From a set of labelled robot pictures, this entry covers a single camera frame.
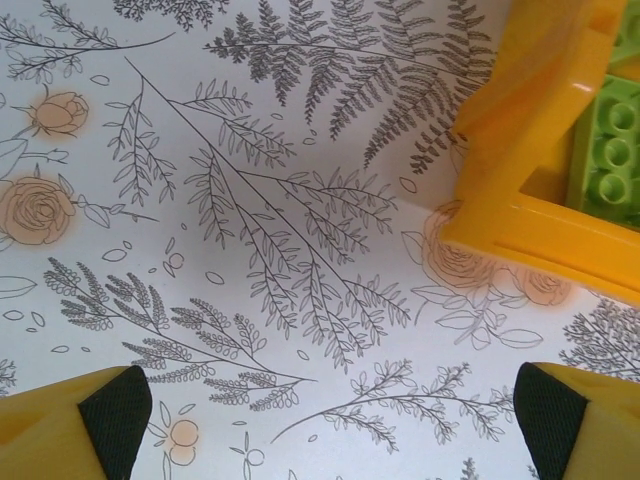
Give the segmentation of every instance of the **leaf sketch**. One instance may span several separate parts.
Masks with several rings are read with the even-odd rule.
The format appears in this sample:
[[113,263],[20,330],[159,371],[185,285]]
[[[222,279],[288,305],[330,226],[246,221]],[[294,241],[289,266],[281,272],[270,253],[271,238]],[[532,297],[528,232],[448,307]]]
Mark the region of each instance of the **leaf sketch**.
[[[364,152],[365,167],[418,127],[424,130],[408,162],[415,174],[456,142],[449,131],[457,109],[493,67],[491,37],[478,29],[485,17],[473,2],[448,1],[444,33],[432,31],[435,21],[416,13],[422,0],[378,0],[376,10],[363,0],[335,0],[330,13],[313,0],[289,3],[289,16],[281,21],[269,1],[260,0],[256,19],[239,13],[236,28],[226,27],[205,49],[246,62],[255,82],[272,79],[282,106],[310,70],[305,119],[311,124],[325,97],[337,95],[330,121],[334,140],[360,113],[391,100]],[[384,52],[373,48],[378,44]]]
[[117,129],[107,145],[113,147],[113,160],[122,164],[113,183],[122,183],[118,198],[123,198],[130,193],[131,204],[138,203],[144,207],[144,199],[149,196],[147,188],[151,188],[157,182],[162,186],[158,196],[158,202],[162,203],[166,198],[174,200],[176,185],[171,180],[175,165],[169,160],[160,158],[154,152],[160,142],[153,130],[151,120],[142,112],[142,98],[144,95],[144,82],[140,86],[140,93],[131,103],[108,102],[108,107],[124,110],[121,122],[107,122],[105,127]]
[[565,364],[640,382],[638,310],[603,298],[593,312],[575,315],[563,330],[566,339],[575,345],[560,352]]
[[[120,45],[107,28],[86,27],[83,22],[76,22],[70,16],[66,4],[54,5],[51,0],[42,0],[43,18],[53,23],[53,29],[72,38],[73,44],[66,41],[60,43],[38,33],[34,25],[19,22],[10,15],[0,15],[0,42],[4,51],[15,63],[9,65],[9,78],[14,80],[32,80],[36,83],[51,84],[53,74],[58,66],[62,66],[63,75],[69,78],[74,73],[82,73],[81,55],[87,52],[106,52],[140,48],[166,40],[171,35],[139,44]],[[25,54],[24,51],[35,51],[36,55]]]
[[191,30],[195,22],[205,28],[213,22],[216,13],[227,13],[229,0],[113,0],[114,10],[124,18],[141,21],[148,12],[158,12],[172,16],[185,32]]
[[38,284],[25,277],[0,277],[0,300],[26,295]]
[[497,425],[500,415],[509,423],[513,421],[512,393],[506,387],[502,391],[491,389],[486,401],[480,401],[479,394],[470,398],[458,394],[458,388],[464,386],[465,375],[471,373],[466,363],[456,367],[438,367],[438,376],[429,387],[414,380],[410,360],[376,363],[374,370],[376,375],[373,379],[362,372],[358,378],[351,380],[355,394],[352,400],[298,420],[278,433],[271,442],[302,423],[322,417],[332,423],[336,431],[353,426],[358,431],[368,432],[373,442],[385,445],[389,453],[399,451],[396,427],[389,426],[381,415],[369,413],[370,410],[375,412],[379,409],[395,411],[398,415],[406,413],[420,421],[429,420],[440,445],[451,441],[459,426],[458,422],[447,418],[448,405],[458,405],[460,417],[471,418],[480,438],[498,441],[504,434]]
[[[147,374],[150,383],[202,379],[217,390],[209,397],[212,402],[249,404],[251,410],[262,411],[298,404],[295,387],[310,381],[262,365],[256,353],[266,346],[266,339],[242,315],[229,320],[206,301],[192,298],[191,307],[171,308],[174,315],[169,318],[160,293],[133,273],[126,279],[110,275],[103,286],[82,263],[76,264],[78,273],[54,258],[49,261],[53,269],[44,274],[46,285],[73,298],[61,301],[61,313],[69,323],[100,332],[113,329],[116,321],[125,321],[148,335],[142,345],[123,342],[123,346],[139,355],[133,365],[158,371]],[[176,327],[193,332],[191,338],[176,339],[185,338],[182,334],[174,337]],[[235,377],[219,377],[223,364],[235,369]]]
[[[397,283],[383,284],[379,275],[352,279],[337,269],[369,252],[368,231],[392,233],[389,213],[397,206],[394,197],[385,194],[388,185],[376,187],[376,175],[362,177],[358,171],[346,175],[339,168],[329,178],[316,171],[284,177],[243,170],[232,159],[239,144],[223,150],[220,142],[211,141],[189,120],[189,105],[168,99],[132,66],[202,139],[201,155],[191,157],[201,171],[185,181],[196,189],[189,203],[198,205],[205,240],[211,238],[225,248],[236,239],[250,249],[251,296],[263,298],[267,326],[274,324],[287,339],[291,330],[305,326],[303,336],[324,345],[325,356],[346,372],[353,356],[380,344],[387,334],[385,321],[408,325],[409,309]],[[216,96],[215,82],[196,90],[196,98],[211,95]],[[244,153],[255,165],[251,150]],[[263,158],[267,166],[274,166]],[[231,185],[237,182],[250,194],[236,197]],[[287,210],[267,199],[265,183],[281,192]],[[304,228],[291,217],[296,211],[305,217]]]
[[0,360],[0,398],[9,395],[9,389],[16,386],[16,366],[6,358]]

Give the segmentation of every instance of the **floral pattern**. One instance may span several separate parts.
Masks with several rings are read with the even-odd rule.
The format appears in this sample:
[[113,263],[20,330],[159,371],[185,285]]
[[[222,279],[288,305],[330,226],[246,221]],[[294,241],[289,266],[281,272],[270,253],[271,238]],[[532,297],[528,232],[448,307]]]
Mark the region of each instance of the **floral pattern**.
[[3,3],[0,396],[140,365],[134,478],[536,478],[519,365],[640,317],[440,241],[507,10]]
[[64,235],[75,213],[58,184],[21,178],[0,198],[0,233],[23,245],[53,243]]

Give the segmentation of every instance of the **rose drawing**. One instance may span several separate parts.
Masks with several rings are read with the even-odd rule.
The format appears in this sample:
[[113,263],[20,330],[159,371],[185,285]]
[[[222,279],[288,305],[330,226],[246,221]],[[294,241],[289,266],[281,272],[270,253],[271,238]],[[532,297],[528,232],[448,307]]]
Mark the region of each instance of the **rose drawing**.
[[44,130],[47,134],[62,133],[72,135],[87,121],[89,105],[81,95],[74,92],[48,95],[37,108],[30,107],[26,112],[32,119],[36,133]]
[[440,206],[426,221],[422,257],[425,272],[435,273],[445,284],[461,291],[488,286],[496,272],[495,260],[445,245],[439,239],[442,227],[460,208],[460,202]]
[[526,268],[519,268],[514,276],[516,288],[538,305],[560,305],[571,292],[571,283]]
[[26,177],[0,192],[0,233],[23,245],[59,240],[73,215],[68,195],[48,180]]

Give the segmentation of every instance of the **yellow plastic frame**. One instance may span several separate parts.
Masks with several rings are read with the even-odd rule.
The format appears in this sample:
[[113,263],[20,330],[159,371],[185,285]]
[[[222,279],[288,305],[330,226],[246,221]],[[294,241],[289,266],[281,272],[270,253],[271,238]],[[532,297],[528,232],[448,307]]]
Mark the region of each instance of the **yellow plastic frame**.
[[470,150],[442,240],[640,305],[640,233],[563,206],[572,127],[603,83],[626,6],[514,0],[492,79],[454,127]]

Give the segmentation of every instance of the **lime green building block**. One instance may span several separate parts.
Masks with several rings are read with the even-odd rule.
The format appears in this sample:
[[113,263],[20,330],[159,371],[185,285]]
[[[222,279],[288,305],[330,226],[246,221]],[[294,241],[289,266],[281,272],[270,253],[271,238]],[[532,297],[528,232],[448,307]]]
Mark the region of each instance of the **lime green building block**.
[[640,0],[629,0],[613,47],[611,65],[640,55]]
[[640,227],[640,83],[607,75],[575,128],[567,206]]

